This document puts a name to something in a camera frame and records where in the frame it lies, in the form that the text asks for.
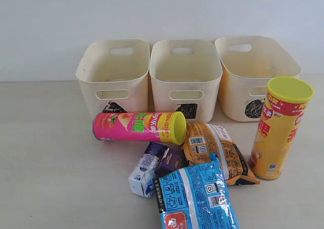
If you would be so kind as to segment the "purple small carton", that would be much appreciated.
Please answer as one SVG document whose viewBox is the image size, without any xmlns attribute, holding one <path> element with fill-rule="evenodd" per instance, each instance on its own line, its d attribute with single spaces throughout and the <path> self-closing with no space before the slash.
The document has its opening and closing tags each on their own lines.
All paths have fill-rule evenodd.
<svg viewBox="0 0 324 229">
<path fill-rule="evenodd" d="M 160 158 L 155 173 L 158 177 L 163 177 L 186 167 L 187 164 L 187 160 L 182 152 L 168 148 Z"/>
</svg>

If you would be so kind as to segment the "cream plastic bin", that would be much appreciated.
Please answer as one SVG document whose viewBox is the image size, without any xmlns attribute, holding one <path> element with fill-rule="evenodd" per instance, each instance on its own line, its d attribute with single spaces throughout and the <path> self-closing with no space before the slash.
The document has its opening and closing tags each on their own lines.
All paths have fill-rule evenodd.
<svg viewBox="0 0 324 229">
<path fill-rule="evenodd" d="M 279 76 L 297 78 L 301 67 L 275 40 L 264 36 L 226 36 L 215 40 L 223 67 L 218 100 L 238 122 L 258 121 L 267 83 Z"/>
<path fill-rule="evenodd" d="M 76 70 L 90 117 L 148 110 L 150 48 L 143 40 L 90 44 Z"/>
<path fill-rule="evenodd" d="M 207 123 L 213 118 L 223 70 L 211 42 L 155 43 L 149 74 L 156 112 L 180 111 L 194 123 Z"/>
</svg>

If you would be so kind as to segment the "white blue milk carton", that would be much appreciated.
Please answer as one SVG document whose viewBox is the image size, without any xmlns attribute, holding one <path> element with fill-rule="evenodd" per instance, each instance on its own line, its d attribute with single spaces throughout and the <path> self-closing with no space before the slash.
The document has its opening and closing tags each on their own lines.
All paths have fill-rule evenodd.
<svg viewBox="0 0 324 229">
<path fill-rule="evenodd" d="M 153 180 L 157 178 L 155 173 L 160 158 L 168 149 L 166 145 L 150 142 L 141 156 L 137 166 L 129 176 L 129 184 L 133 194 L 151 198 L 154 194 Z"/>
</svg>

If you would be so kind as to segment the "right cream plastic bin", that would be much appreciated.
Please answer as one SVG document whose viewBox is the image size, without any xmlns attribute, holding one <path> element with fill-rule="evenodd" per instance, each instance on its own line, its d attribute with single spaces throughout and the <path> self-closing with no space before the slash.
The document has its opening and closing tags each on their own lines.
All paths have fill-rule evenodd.
<svg viewBox="0 0 324 229">
<path fill-rule="evenodd" d="M 279 76 L 297 78 L 301 67 L 275 40 L 264 36 L 226 36 L 215 40 L 223 67 L 218 100 L 238 122 L 258 121 L 267 83 Z"/>
</svg>

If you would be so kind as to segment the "middle cream plastic bin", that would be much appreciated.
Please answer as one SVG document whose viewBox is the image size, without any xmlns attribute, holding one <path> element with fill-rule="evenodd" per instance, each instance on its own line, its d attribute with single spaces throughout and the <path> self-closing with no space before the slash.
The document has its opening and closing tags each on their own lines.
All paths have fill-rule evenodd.
<svg viewBox="0 0 324 229">
<path fill-rule="evenodd" d="M 213 118 L 223 70 L 211 42 L 155 43 L 149 74 L 156 112 L 180 111 L 194 123 L 207 123 Z"/>
</svg>

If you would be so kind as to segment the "blue noodle packet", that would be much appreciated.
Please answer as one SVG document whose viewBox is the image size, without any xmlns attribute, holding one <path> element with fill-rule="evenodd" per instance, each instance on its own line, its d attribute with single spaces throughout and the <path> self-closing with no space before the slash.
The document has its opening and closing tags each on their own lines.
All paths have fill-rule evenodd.
<svg viewBox="0 0 324 229">
<path fill-rule="evenodd" d="M 162 228 L 239 228 L 221 163 L 210 158 L 153 180 Z"/>
</svg>

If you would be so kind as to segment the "orange noodle packet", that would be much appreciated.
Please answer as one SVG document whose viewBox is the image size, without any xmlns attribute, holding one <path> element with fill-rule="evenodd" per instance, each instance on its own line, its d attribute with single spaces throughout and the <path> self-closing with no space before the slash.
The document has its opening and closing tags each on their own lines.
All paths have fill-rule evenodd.
<svg viewBox="0 0 324 229">
<path fill-rule="evenodd" d="M 211 155 L 215 155 L 227 185 L 260 184 L 236 143 L 221 125 L 188 123 L 181 149 L 191 166 L 209 163 Z"/>
</svg>

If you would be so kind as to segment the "pink chip can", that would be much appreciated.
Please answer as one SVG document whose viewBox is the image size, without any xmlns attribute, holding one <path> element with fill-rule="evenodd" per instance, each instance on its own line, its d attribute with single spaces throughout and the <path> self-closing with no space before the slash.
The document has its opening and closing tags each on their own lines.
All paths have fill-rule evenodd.
<svg viewBox="0 0 324 229">
<path fill-rule="evenodd" d="M 92 129 L 98 140 L 148 141 L 181 145 L 187 122 L 182 112 L 102 112 Z"/>
</svg>

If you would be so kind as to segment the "yellow chip can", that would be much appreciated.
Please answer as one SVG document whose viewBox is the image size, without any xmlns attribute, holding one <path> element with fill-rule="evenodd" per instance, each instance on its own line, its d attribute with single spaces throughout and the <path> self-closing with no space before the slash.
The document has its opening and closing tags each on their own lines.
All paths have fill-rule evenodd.
<svg viewBox="0 0 324 229">
<path fill-rule="evenodd" d="M 280 177 L 313 94 L 313 88 L 297 78 L 275 77 L 268 82 L 249 158 L 249 166 L 254 175 L 264 180 Z"/>
</svg>

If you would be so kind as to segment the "left cream plastic bin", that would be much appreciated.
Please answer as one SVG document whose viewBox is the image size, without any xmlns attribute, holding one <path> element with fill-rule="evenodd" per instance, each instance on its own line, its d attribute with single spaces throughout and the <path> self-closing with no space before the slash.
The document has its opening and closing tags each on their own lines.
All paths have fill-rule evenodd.
<svg viewBox="0 0 324 229">
<path fill-rule="evenodd" d="M 90 44 L 76 70 L 90 117 L 148 110 L 150 48 L 143 40 Z"/>
</svg>

